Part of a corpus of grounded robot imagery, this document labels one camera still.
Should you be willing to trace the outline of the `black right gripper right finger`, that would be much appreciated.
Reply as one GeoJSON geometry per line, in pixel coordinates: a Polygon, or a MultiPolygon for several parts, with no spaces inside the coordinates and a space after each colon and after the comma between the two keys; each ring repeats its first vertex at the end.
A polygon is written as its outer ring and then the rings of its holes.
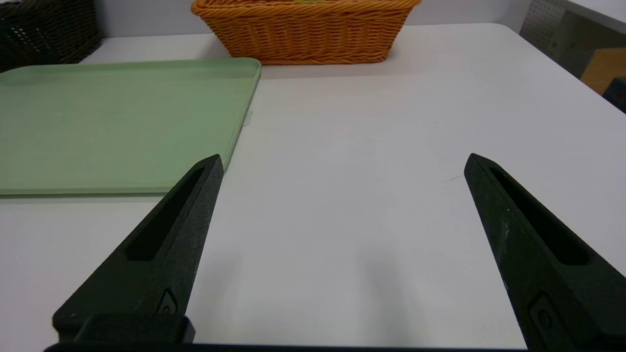
{"type": "Polygon", "coordinates": [[[494,161],[464,176],[530,349],[623,349],[626,280],[494,161]]]}

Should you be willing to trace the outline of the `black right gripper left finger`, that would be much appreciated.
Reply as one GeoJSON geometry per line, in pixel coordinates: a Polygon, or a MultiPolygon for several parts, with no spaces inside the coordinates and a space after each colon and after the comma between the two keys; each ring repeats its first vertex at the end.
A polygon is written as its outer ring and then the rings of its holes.
{"type": "Polygon", "coordinates": [[[61,343],[188,343],[186,317],[224,177],[196,163],[53,314],[61,343]]]}

